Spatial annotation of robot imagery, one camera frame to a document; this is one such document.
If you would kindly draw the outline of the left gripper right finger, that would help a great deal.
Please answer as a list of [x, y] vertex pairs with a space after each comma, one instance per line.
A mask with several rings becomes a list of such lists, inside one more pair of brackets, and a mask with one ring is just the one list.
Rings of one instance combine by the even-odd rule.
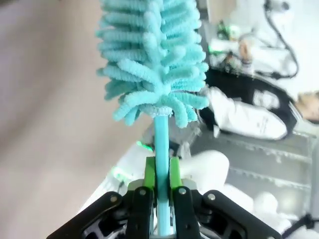
[[183, 185], [179, 158], [170, 160], [170, 188], [178, 239], [199, 239], [200, 226], [221, 239], [280, 239], [266, 223], [217, 190], [201, 195]]

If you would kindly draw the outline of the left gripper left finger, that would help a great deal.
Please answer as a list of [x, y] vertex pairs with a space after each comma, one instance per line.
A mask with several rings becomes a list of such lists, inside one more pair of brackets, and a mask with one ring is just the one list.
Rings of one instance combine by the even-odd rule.
[[125, 195], [106, 192], [48, 238], [148, 239], [153, 225], [155, 182], [155, 158], [147, 157], [144, 178], [132, 181]]

